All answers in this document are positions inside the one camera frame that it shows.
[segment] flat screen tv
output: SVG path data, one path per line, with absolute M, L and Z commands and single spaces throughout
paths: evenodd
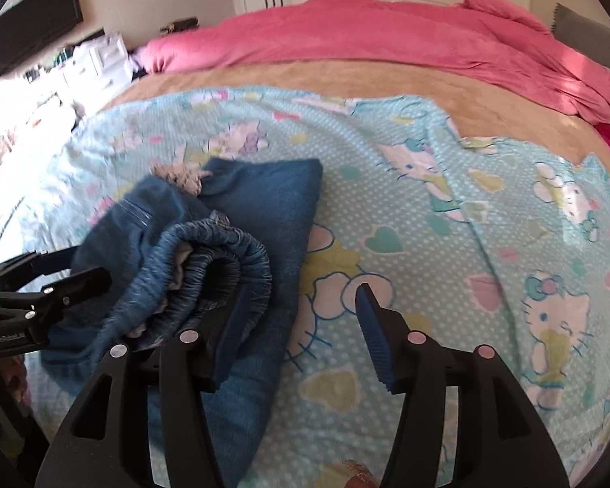
M 83 22 L 79 0 L 22 0 L 0 15 L 0 76 Z

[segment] gray cushion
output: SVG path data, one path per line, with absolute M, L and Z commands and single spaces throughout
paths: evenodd
M 558 4 L 553 14 L 553 36 L 586 57 L 610 68 L 610 28 Z

